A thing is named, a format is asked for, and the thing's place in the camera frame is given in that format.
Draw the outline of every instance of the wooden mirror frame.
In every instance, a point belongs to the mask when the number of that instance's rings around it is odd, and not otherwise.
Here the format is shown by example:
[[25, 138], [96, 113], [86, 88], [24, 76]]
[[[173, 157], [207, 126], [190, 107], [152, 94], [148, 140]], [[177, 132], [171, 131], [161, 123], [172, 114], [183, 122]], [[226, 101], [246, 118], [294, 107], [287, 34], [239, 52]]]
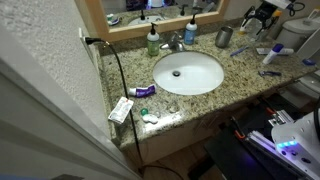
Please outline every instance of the wooden mirror frame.
[[[84, 20], [91, 37], [100, 37], [108, 42], [115, 42], [134, 37], [146, 36], [150, 31], [150, 24], [110, 29], [105, 17], [101, 0], [74, 0]], [[198, 25], [218, 22], [223, 20], [229, 0], [220, 0], [217, 11], [196, 16]], [[191, 16], [158, 21], [157, 32], [184, 29], [190, 22]]]

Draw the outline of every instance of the purple toothpaste cap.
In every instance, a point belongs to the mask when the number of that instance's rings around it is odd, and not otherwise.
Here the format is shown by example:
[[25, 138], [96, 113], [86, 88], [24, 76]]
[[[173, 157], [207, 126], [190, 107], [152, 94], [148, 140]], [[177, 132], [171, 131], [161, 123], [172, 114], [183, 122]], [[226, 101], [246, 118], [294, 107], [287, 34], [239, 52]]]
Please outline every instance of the purple toothpaste cap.
[[283, 48], [283, 44], [276, 44], [273, 48], [272, 51], [279, 53], [281, 49]]

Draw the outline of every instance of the power cord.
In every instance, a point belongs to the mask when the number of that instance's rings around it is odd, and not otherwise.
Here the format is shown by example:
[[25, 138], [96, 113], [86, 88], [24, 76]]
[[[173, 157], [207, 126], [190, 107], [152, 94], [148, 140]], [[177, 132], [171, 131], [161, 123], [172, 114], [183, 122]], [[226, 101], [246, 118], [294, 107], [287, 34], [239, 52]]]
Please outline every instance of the power cord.
[[[121, 62], [120, 62], [119, 56], [118, 56], [117, 52], [115, 51], [115, 49], [113, 48], [113, 46], [108, 41], [104, 41], [104, 40], [102, 40], [100, 38], [84, 37], [84, 40], [88, 45], [91, 45], [91, 44], [94, 44], [94, 43], [105, 43], [105, 44], [107, 44], [109, 46], [109, 48], [111, 49], [112, 53], [116, 57], [116, 60], [117, 60], [118, 66], [119, 66], [124, 94], [125, 94], [126, 98], [129, 99], [129, 95], [128, 95], [128, 92], [127, 92], [127, 85], [126, 85], [126, 81], [125, 81], [125, 78], [124, 78], [124, 73], [123, 73], [123, 70], [122, 70]], [[140, 163], [142, 165], [143, 164], [143, 160], [142, 160], [142, 156], [141, 156], [141, 150], [140, 150], [138, 135], [137, 135], [137, 131], [136, 131], [136, 125], [135, 125], [135, 122], [133, 120], [133, 114], [132, 114], [131, 110], [129, 111], [129, 116], [130, 116], [130, 120], [131, 120], [131, 124], [132, 124], [135, 145], [136, 145], [136, 148], [137, 148], [137, 151], [138, 151], [138, 154], [139, 154]], [[172, 170], [170, 168], [167, 168], [167, 167], [154, 166], [154, 165], [142, 166], [142, 169], [139, 169], [139, 171], [140, 171], [140, 173], [142, 175], [144, 174], [144, 169], [147, 168], [147, 167], [160, 168], [160, 169], [165, 169], [165, 170], [171, 171], [174, 174], [176, 174], [177, 176], [179, 176], [180, 179], [183, 180], [183, 177], [179, 173], [177, 173], [176, 171], [174, 171], [174, 170]]]
[[[300, 9], [295, 9], [294, 7], [296, 5], [300, 5], [301, 8]], [[302, 11], [305, 7], [306, 7], [306, 5], [304, 3], [302, 3], [302, 2], [294, 2], [294, 3], [291, 4], [290, 7], [288, 7], [289, 15], [292, 17], [292, 16], [296, 15], [296, 12]]]
[[[116, 57], [116, 60], [117, 60], [118, 66], [119, 66], [124, 94], [125, 94], [126, 98], [129, 99], [129, 95], [128, 95], [128, 92], [127, 92], [127, 84], [126, 84], [126, 80], [124, 78], [124, 73], [123, 73], [123, 70], [122, 70], [121, 62], [120, 62], [119, 56], [118, 56], [117, 52], [115, 51], [115, 49], [113, 48], [113, 46], [108, 41], [104, 41], [104, 40], [102, 40], [100, 38], [85, 37], [85, 42], [88, 45], [91, 45], [93, 43], [106, 43], [109, 46], [109, 48], [111, 49], [112, 53]], [[140, 163], [142, 164], [143, 160], [142, 160], [142, 157], [141, 157], [141, 151], [140, 151], [140, 146], [139, 146], [139, 140], [138, 140], [136, 125], [135, 125], [134, 120], [133, 120], [133, 114], [132, 114], [131, 109], [129, 111], [129, 116], [130, 116], [131, 125], [132, 125], [132, 129], [133, 129], [135, 145], [136, 145], [136, 148], [137, 148], [137, 151], [138, 151]]]

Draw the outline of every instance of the bathroom sink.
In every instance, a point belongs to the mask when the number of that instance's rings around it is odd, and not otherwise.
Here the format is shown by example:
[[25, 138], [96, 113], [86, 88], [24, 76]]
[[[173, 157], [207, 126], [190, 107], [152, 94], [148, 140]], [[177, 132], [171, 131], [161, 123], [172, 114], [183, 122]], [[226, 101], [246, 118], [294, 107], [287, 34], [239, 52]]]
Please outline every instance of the bathroom sink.
[[153, 78], [171, 93], [199, 95], [217, 88], [224, 72], [214, 57], [185, 51], [163, 57], [153, 69]]
[[[162, 17], [162, 16], [160, 16], [160, 15], [146, 16], [146, 21], [145, 21], [145, 23], [151, 23], [151, 22], [155, 22], [155, 21], [162, 21], [162, 20], [166, 20], [166, 19], [170, 19], [170, 18], [168, 18], [168, 17]], [[133, 25], [141, 24], [141, 23], [139, 23], [139, 21], [140, 21], [140, 17], [132, 20], [132, 21], [128, 24], [128, 26], [133, 26]]]

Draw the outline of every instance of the floor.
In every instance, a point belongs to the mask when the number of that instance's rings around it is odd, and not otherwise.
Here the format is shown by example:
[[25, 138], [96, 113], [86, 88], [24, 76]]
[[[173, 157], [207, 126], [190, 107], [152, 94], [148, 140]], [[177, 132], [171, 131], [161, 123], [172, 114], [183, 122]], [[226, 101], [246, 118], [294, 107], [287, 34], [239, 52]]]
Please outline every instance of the floor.
[[[188, 180], [188, 172], [194, 165], [206, 156], [203, 148], [208, 139], [186, 147], [178, 152], [166, 156], [150, 165], [170, 168], [179, 173], [184, 180]], [[181, 180], [176, 174], [160, 168], [148, 167], [144, 173], [144, 180]], [[200, 180], [222, 180], [221, 172], [216, 166], [207, 171]]]

